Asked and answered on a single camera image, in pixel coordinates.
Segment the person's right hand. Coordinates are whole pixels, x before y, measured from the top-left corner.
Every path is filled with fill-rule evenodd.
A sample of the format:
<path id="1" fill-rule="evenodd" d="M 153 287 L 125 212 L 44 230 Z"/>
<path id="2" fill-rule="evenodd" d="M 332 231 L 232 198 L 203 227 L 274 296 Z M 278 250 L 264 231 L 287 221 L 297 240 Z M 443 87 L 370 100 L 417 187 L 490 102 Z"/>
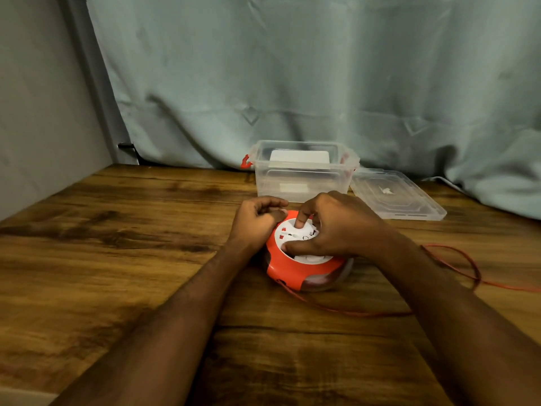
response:
<path id="1" fill-rule="evenodd" d="M 298 210 L 295 228 L 311 218 L 319 231 L 323 256 L 378 257 L 399 233 L 357 197 L 337 191 L 320 193 Z"/>

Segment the person's left hand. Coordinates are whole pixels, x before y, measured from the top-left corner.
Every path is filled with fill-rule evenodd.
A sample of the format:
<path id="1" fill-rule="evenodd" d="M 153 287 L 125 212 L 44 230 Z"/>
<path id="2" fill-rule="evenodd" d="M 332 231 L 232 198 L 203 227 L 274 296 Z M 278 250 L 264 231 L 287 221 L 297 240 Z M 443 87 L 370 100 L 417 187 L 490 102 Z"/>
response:
<path id="1" fill-rule="evenodd" d="M 243 201 L 238 208 L 226 245 L 242 256 L 252 257 L 263 247 L 275 227 L 264 223 L 269 209 L 286 209 L 289 202 L 279 197 L 254 197 Z"/>

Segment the orange and white cable reel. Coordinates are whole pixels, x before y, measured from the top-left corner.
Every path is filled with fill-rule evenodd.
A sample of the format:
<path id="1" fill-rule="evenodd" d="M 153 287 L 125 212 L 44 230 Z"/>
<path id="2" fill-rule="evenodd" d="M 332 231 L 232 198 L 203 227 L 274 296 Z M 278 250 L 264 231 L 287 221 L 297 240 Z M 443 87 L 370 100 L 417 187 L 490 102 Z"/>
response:
<path id="1" fill-rule="evenodd" d="M 319 231 L 308 219 L 305 225 L 295 228 L 297 211 L 288 211 L 285 220 L 274 228 L 263 248 L 266 273 L 277 283 L 294 292 L 322 292 L 344 281 L 352 267 L 353 259 L 314 255 L 290 255 L 282 245 L 292 240 L 310 240 Z"/>

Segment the person's right forearm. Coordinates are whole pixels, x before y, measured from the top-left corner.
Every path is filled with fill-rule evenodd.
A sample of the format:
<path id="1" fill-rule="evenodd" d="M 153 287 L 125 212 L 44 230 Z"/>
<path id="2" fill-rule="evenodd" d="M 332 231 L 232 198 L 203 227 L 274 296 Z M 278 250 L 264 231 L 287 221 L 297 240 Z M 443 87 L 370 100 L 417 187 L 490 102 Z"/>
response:
<path id="1" fill-rule="evenodd" d="M 371 260 L 414 312 L 472 406 L 541 406 L 541 345 L 422 249 L 390 232 Z"/>

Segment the person's left forearm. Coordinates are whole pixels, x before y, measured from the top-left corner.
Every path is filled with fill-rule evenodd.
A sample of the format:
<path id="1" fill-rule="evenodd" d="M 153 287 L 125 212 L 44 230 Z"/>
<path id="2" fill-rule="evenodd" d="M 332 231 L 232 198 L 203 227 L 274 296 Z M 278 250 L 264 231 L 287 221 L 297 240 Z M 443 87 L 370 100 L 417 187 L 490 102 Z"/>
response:
<path id="1" fill-rule="evenodd" d="M 50 406 L 183 406 L 227 291 L 260 249 L 228 240 Z"/>

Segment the clear plastic storage container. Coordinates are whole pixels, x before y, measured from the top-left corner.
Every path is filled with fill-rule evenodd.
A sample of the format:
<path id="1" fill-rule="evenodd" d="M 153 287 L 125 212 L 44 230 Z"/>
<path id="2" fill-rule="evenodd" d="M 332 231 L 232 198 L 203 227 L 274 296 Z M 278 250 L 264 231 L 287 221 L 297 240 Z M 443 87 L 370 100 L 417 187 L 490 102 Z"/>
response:
<path id="1" fill-rule="evenodd" d="M 274 149 L 324 150 L 329 152 L 328 169 L 270 168 L 269 156 Z M 319 193 L 347 193 L 360 158 L 347 145 L 331 141 L 270 141 L 256 142 L 242 159 L 241 169 L 255 172 L 258 196 L 284 198 L 290 203 L 304 203 Z"/>

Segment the white box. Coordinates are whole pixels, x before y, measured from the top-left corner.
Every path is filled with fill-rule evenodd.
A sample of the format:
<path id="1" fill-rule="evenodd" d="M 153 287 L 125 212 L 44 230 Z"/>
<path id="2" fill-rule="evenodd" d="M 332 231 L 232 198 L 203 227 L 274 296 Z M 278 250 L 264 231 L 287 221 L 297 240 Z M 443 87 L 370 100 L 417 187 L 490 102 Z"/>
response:
<path id="1" fill-rule="evenodd" d="M 328 169 L 328 151 L 274 149 L 269 156 L 270 168 Z"/>

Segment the clear plastic container lid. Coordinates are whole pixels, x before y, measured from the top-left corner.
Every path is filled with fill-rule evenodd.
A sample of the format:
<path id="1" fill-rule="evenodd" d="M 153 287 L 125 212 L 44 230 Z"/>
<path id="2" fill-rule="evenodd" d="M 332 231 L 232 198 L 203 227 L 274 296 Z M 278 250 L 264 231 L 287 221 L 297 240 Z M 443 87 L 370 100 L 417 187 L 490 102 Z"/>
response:
<path id="1" fill-rule="evenodd" d="M 357 169 L 350 188 L 382 219 L 441 221 L 447 215 L 443 207 L 398 171 Z"/>

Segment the pale green curtain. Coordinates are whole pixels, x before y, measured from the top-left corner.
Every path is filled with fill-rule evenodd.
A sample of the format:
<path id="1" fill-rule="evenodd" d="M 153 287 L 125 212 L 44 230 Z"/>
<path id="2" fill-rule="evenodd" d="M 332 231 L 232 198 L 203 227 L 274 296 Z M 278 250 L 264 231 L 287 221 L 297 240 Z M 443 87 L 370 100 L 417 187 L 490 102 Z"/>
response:
<path id="1" fill-rule="evenodd" d="M 334 141 L 541 220 L 541 0 L 87 0 L 146 161 Z"/>

